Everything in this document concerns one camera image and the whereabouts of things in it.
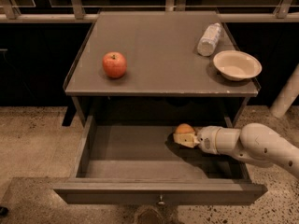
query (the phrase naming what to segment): terrazzo floor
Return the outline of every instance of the terrazzo floor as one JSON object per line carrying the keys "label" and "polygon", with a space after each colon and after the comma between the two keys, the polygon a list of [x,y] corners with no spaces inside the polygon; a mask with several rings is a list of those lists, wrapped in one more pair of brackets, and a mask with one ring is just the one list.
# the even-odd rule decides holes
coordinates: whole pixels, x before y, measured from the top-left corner
{"label": "terrazzo floor", "polygon": [[[9,209],[0,223],[136,224],[146,210],[157,212],[165,224],[299,223],[299,180],[276,165],[247,165],[252,181],[268,188],[250,206],[68,205],[51,185],[69,177],[83,128],[77,116],[63,127],[65,111],[0,107],[0,200]],[[282,119],[266,106],[247,106],[236,126],[252,122],[269,126],[299,147],[299,106]]]}

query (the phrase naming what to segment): gray table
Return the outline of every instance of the gray table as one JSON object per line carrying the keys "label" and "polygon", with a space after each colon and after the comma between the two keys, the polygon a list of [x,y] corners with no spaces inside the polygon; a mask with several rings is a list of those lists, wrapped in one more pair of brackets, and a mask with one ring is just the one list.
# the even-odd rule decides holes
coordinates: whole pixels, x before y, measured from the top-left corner
{"label": "gray table", "polygon": [[[215,12],[102,12],[65,85],[82,123],[89,112],[84,97],[243,97],[234,125],[258,89],[252,80],[226,80],[213,66],[213,56],[197,53],[200,37],[214,22],[220,22]],[[229,49],[235,47],[223,29],[214,54]],[[110,51],[127,59],[122,78],[110,79],[102,69],[102,57]]]}
{"label": "gray table", "polygon": [[[215,105],[220,100],[241,99],[244,106],[258,93],[252,80],[225,80],[212,57],[197,54],[213,22],[213,12],[100,14],[65,81],[84,125],[74,171],[54,188],[67,203],[251,204],[266,192],[244,163],[172,139],[181,122],[210,125],[214,114],[225,113]],[[223,32],[215,53],[226,49],[234,46]],[[120,79],[101,68],[113,50],[128,62]]]}

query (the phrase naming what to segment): apple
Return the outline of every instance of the apple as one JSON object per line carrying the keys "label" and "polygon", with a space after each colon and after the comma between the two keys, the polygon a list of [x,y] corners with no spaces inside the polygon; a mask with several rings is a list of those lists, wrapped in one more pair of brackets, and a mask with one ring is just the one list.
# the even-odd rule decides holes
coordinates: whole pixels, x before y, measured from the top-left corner
{"label": "apple", "polygon": [[127,69],[127,61],[125,57],[117,52],[111,51],[103,56],[103,69],[108,77],[122,77]]}

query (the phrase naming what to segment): open drawer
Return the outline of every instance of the open drawer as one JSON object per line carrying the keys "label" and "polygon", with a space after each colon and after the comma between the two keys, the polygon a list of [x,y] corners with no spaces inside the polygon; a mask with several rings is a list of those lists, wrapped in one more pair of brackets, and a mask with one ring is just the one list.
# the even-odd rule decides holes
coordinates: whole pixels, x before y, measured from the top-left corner
{"label": "open drawer", "polygon": [[266,193],[251,182],[244,163],[174,143],[175,129],[90,115],[74,172],[54,190],[67,203],[158,205],[244,205]]}

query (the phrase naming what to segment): white bottle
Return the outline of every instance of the white bottle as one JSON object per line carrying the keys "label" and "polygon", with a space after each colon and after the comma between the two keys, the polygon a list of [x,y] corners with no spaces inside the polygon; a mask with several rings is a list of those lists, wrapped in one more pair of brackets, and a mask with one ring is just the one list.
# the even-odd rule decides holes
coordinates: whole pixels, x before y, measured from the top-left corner
{"label": "white bottle", "polygon": [[210,56],[213,54],[220,36],[221,25],[219,23],[209,25],[198,43],[197,52],[202,56]]}

